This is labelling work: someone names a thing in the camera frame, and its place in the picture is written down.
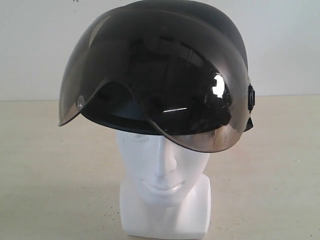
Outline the black helmet with tinted visor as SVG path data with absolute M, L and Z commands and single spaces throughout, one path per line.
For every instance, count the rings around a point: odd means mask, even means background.
M 245 43 L 224 12 L 194 0 L 140 0 L 101 14 L 76 42 L 58 124 L 82 115 L 216 153 L 253 128 L 254 106 Z

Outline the white mannequin head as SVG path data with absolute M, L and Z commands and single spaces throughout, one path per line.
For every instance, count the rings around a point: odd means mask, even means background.
M 161 135 L 116 132 L 126 177 L 120 187 L 125 230 L 205 232 L 211 215 L 210 154 Z

